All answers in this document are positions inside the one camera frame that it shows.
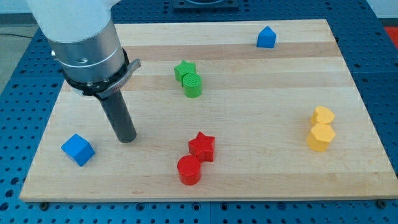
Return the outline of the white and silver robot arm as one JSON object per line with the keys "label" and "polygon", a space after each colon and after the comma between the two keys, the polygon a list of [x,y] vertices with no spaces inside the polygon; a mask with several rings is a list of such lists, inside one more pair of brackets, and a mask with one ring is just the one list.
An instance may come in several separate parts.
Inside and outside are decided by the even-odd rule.
{"label": "white and silver robot arm", "polygon": [[111,16],[118,0],[27,0],[70,86],[106,99],[141,66],[129,61]]}

